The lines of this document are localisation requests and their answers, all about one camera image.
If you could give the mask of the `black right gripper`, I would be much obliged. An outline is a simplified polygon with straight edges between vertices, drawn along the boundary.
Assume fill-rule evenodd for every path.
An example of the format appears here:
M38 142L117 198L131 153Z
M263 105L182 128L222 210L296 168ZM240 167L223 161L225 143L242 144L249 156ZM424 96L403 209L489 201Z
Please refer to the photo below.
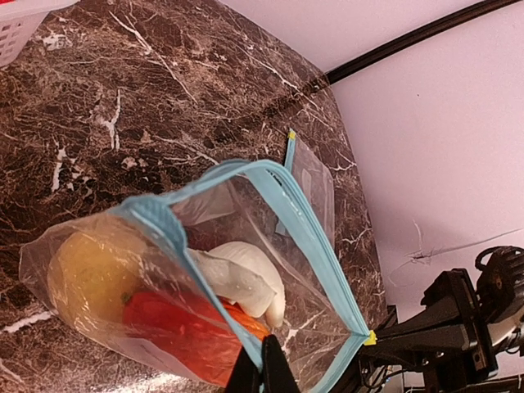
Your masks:
M421 373L429 392L456 392L499 370L499 353L523 353L523 249L493 246L466 269L442 272L424 292L423 311L375 330L359 350L361 368L400 366Z

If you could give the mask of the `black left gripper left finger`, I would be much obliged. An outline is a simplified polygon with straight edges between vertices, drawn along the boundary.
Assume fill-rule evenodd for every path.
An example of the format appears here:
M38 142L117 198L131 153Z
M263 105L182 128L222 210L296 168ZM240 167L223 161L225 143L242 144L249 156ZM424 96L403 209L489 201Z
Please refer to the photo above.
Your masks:
M228 379L227 393L259 393L260 387L260 372L242 349Z

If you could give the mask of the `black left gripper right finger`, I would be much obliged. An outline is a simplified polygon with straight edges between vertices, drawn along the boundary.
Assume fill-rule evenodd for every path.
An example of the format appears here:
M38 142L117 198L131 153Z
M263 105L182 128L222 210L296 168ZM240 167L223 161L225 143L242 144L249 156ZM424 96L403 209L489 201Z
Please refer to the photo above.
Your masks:
M275 335L269 335L263 340L262 358L264 392L299 393L286 356Z

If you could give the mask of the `orange toy mango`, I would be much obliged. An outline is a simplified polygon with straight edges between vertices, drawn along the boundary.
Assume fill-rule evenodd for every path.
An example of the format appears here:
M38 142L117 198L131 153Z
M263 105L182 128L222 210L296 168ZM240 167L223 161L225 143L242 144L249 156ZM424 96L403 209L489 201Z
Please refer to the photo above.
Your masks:
M249 333L261 341L270 335L270 331L264 324L246 314L237 304L231 305L228 301L223 299L221 299L221 303L237 323L242 325Z

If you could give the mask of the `red toy bell pepper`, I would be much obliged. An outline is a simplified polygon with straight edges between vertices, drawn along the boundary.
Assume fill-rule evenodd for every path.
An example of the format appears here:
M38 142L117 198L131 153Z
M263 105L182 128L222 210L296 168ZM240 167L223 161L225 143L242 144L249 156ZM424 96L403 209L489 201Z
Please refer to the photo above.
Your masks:
M211 303L190 291L168 300L153 291L134 293L123 323L172 355L205 382L225 387L242 344Z

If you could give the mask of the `white toy mushroom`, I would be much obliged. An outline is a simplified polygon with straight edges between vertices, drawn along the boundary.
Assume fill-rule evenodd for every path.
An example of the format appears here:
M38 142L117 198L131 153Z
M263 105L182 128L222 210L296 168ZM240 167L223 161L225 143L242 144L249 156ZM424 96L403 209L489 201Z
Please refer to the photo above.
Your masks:
M189 254L217 296L237 304L252 318L264 317L271 328L282 326L285 288L269 257L248 242L226 242L210 251Z

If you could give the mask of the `clear zip bag blue zipper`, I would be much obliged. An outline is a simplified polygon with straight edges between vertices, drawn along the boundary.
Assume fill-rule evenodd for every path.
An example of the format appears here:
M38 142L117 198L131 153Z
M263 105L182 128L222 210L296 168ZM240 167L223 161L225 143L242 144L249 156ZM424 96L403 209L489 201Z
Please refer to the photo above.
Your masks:
M48 265L77 232L141 238L147 249L133 294L153 291L173 301L190 291L207 299L262 372L263 341L231 317L221 303L226 299L215 294L188 252L233 241L258 246L281 275L286 310L281 327L255 319L280 340L300 391L330 391L368 338L370 330L310 203L291 173L271 160L225 161L177 191L131 196L100 213L53 225L20 250L20 280L75 331L162 372L218 386L138 337L122 319L81 332L61 317L48 293Z

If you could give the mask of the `yellow orange toy peach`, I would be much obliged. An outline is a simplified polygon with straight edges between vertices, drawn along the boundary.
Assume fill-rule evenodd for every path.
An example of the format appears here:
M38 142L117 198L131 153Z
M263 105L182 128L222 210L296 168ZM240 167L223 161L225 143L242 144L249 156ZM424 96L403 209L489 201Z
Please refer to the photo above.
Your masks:
M131 234L70 235L47 273L50 300L61 317L81 332L120 323L125 297L141 285L139 268L146 249L147 244Z

